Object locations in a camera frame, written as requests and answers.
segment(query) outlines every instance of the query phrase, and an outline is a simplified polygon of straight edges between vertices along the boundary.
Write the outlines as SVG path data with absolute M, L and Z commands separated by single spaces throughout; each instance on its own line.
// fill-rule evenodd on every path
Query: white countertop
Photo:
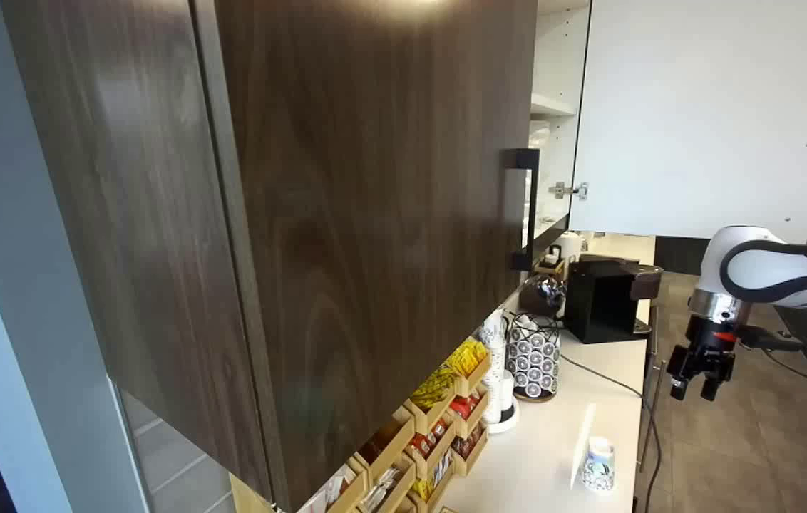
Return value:
M 645 340 L 578 345 L 561 336 L 561 355 L 641 392 Z M 641 399 L 565 359 L 550 402 L 518 402 L 512 433 L 488 439 L 475 469 L 454 480 L 438 513 L 628 513 L 634 507 Z M 615 450 L 615 486 L 589 493 L 577 481 L 588 436 Z

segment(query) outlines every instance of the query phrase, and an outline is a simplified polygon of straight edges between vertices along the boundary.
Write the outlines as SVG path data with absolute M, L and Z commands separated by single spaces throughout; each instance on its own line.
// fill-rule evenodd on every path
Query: gray floor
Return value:
M 666 275 L 656 316 L 656 355 L 666 359 L 684 342 L 692 278 Z M 755 308 L 752 325 L 785 330 L 772 308 Z M 775 359 L 807 375 L 802 355 Z M 807 510 L 807 379 L 778 367 L 761 352 L 738 347 L 736 377 L 715 402 L 666 397 L 656 409 L 665 463 L 654 491 L 654 513 Z M 654 470 L 654 443 L 639 473 L 639 500 Z

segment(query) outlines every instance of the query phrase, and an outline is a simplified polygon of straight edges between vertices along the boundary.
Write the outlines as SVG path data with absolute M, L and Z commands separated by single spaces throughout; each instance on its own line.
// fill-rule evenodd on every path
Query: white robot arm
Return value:
M 686 347 L 676 347 L 666 375 L 674 397 L 704 375 L 704 399 L 733 377 L 736 342 L 752 303 L 807 308 L 807 245 L 788 245 L 768 228 L 722 228 L 702 261 L 689 298 Z

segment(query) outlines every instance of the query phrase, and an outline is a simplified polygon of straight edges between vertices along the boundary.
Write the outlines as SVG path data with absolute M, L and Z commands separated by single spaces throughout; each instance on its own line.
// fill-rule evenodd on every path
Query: dark wood cabinet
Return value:
M 109 375 L 280 506 L 515 286 L 534 0 L 3 5 Z

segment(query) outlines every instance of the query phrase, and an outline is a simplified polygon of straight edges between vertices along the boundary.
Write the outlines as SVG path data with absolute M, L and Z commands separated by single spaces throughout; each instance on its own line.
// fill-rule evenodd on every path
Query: wood grain panel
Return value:
M 515 286 L 534 0 L 217 0 L 281 506 Z
M 3 13 L 109 375 L 270 493 L 187 0 Z

